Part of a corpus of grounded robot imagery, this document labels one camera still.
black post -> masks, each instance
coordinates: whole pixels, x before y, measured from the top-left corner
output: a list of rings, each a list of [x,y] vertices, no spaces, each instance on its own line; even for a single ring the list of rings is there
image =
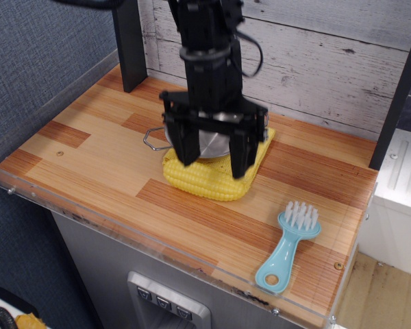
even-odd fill
[[[399,121],[401,111],[405,105],[406,98],[411,89],[411,50],[406,59],[405,67],[397,85],[393,101],[385,118],[384,126],[377,140],[373,157],[370,161],[370,168],[379,170],[384,161],[385,154],[390,146],[391,138],[395,133],[397,122]]]
[[[130,93],[147,77],[137,0],[125,0],[112,11],[123,90]]]

stainless steel pot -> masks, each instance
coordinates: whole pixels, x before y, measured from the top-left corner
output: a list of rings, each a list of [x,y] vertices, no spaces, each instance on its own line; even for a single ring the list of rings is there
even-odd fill
[[[206,113],[200,112],[200,117],[206,117]],[[218,121],[227,121],[238,123],[242,119],[241,114],[232,114],[232,113],[225,113],[220,112],[213,115],[214,120]],[[171,140],[169,138],[169,134],[167,132],[166,126],[163,127],[156,127],[149,129],[145,137],[143,138],[143,142],[148,145],[154,151],[160,151],[162,149],[170,149],[172,146],[165,146],[165,147],[155,147],[153,146],[147,139],[150,133],[164,129],[164,135],[169,144],[171,144]],[[204,130],[199,130],[199,149],[201,151],[200,158],[218,158],[220,156],[226,156],[230,153],[229,150],[229,140],[230,137],[224,134],[218,134],[217,132],[207,132]]]

wooden countertop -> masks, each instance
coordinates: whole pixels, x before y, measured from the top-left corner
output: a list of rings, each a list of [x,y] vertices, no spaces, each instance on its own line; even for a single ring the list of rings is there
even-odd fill
[[[334,263],[347,266],[375,184],[377,172],[368,169],[375,143],[271,114],[277,132],[250,191],[233,202],[195,197],[169,185],[164,151],[142,141],[162,125],[164,89],[181,90],[148,78],[124,93],[116,67],[0,164],[2,184],[322,326],[309,310],[327,317],[332,309],[344,274]],[[163,143],[163,133],[152,136]],[[287,302],[249,282],[280,240],[277,215],[294,200],[318,208],[322,232],[300,242]]]

white appliance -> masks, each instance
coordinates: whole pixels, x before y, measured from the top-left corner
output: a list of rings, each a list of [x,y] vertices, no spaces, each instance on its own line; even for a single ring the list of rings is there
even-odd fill
[[[367,215],[360,252],[411,273],[411,132],[396,130]]]

white wood panel wall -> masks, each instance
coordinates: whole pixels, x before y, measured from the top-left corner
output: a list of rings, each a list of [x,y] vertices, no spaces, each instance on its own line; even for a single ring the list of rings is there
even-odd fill
[[[150,76],[186,85],[164,0],[139,0]],[[270,111],[376,140],[411,46],[411,0],[250,0],[240,30],[264,52],[243,93]],[[242,41],[252,71],[257,49]]]

